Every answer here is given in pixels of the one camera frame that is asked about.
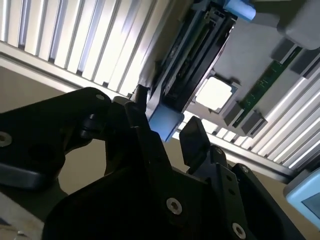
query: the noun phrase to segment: ribbed metal panel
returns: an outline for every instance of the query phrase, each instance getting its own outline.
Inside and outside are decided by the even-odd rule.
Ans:
[[[96,87],[111,97],[127,96],[176,2],[0,0],[0,41],[14,47],[0,42],[0,66],[65,92]],[[282,172],[297,168],[318,152],[320,143],[318,73],[297,82],[266,116],[268,124],[255,138],[202,120],[209,138],[243,159],[281,165]],[[186,112],[185,121],[191,116]]]
[[[0,0],[0,40],[126,96],[170,0]]]

